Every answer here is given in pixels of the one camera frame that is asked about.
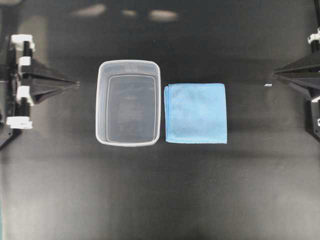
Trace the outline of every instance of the blue microfiber cloth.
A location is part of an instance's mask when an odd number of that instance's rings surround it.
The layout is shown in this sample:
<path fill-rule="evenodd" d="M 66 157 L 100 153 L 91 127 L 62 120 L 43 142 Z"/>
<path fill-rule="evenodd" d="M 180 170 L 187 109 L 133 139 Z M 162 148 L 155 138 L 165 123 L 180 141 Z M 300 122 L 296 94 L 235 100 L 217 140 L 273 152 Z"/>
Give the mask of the blue microfiber cloth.
<path fill-rule="evenodd" d="M 164 88 L 165 140 L 226 144 L 226 91 L 222 83 L 178 83 Z"/>

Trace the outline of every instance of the white clamp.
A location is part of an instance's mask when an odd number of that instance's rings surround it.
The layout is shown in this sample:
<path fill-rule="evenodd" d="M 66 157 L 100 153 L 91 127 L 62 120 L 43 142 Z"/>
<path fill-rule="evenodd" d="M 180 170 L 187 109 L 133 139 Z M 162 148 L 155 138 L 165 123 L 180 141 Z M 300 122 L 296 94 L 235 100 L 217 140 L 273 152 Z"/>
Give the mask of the white clamp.
<path fill-rule="evenodd" d="M 20 103 L 21 98 L 27 98 L 27 102 L 30 104 L 30 106 L 35 105 L 32 97 L 30 96 L 30 87 L 29 86 L 18 86 L 18 89 L 16 90 L 15 99 L 18 103 Z"/>
<path fill-rule="evenodd" d="M 32 129 L 32 121 L 28 116 L 8 116 L 6 124 L 12 129 Z"/>
<path fill-rule="evenodd" d="M 29 48 L 32 49 L 32 52 L 36 50 L 36 45 L 34 43 L 33 37 L 30 34 L 14 34 L 11 35 L 11 42 L 15 44 L 15 49 L 17 51 L 24 50 L 24 42 L 29 42 Z"/>
<path fill-rule="evenodd" d="M 18 74 L 22 77 L 21 67 L 22 66 L 30 66 L 31 65 L 31 57 L 30 56 L 22 56 L 18 60 Z"/>
<path fill-rule="evenodd" d="M 311 34 L 308 37 L 308 43 L 311 44 L 313 41 L 320 41 L 320 28 L 318 28 L 318 32 Z"/>

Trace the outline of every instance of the clear plastic container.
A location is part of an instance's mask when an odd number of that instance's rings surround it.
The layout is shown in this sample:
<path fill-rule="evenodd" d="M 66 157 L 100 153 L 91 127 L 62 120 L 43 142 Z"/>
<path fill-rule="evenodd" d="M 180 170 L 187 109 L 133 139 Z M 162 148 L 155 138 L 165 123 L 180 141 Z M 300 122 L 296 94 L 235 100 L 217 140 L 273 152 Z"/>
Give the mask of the clear plastic container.
<path fill-rule="evenodd" d="M 95 135 L 102 144 L 139 147 L 160 136 L 161 77 L 152 61 L 114 60 L 98 73 Z"/>

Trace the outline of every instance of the black mount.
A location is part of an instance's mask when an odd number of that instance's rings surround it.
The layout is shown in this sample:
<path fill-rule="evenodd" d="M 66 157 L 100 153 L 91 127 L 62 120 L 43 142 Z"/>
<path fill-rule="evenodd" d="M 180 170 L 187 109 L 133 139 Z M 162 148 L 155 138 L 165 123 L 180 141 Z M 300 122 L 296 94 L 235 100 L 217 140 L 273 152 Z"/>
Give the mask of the black mount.
<path fill-rule="evenodd" d="M 320 141 L 320 51 L 291 62 L 273 76 L 303 94 L 310 109 L 312 135 Z"/>
<path fill-rule="evenodd" d="M 23 42 L 22 52 L 22 56 L 30 60 L 29 64 L 17 64 L 16 53 L 16 45 L 10 36 L 6 37 L 0 53 L 0 149 L 21 132 L 7 125 L 7 118 L 30 117 L 30 101 L 39 104 L 79 86 L 79 82 L 33 59 L 29 41 Z M 17 100 L 21 86 L 29 87 L 30 99 L 21 97 Z"/>

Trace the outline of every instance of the white plastic bracket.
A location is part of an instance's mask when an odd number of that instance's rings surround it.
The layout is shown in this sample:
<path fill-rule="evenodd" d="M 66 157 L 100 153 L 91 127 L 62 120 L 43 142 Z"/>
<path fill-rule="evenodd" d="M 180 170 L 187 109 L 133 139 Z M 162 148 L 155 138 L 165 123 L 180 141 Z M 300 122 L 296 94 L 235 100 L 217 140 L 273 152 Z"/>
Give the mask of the white plastic bracket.
<path fill-rule="evenodd" d="M 18 89 L 16 91 L 16 101 L 18 103 L 20 103 L 21 98 L 27 98 L 27 102 L 30 104 L 30 106 L 35 105 L 32 97 L 30 95 L 30 87 L 29 86 L 18 86 Z"/>
<path fill-rule="evenodd" d="M 11 35 L 11 42 L 15 45 L 17 51 L 24 50 L 24 41 L 29 42 L 29 48 L 32 49 L 32 52 L 36 50 L 36 45 L 34 43 L 33 37 L 30 34 L 14 34 Z"/>
<path fill-rule="evenodd" d="M 32 129 L 32 121 L 28 116 L 8 116 L 6 124 L 12 129 Z"/>
<path fill-rule="evenodd" d="M 320 28 L 318 28 L 318 32 L 311 34 L 308 37 L 308 43 L 311 44 L 313 41 L 320 41 Z"/>
<path fill-rule="evenodd" d="M 21 67 L 22 66 L 30 66 L 31 65 L 31 57 L 30 56 L 22 56 L 18 60 L 18 74 L 22 77 Z"/>

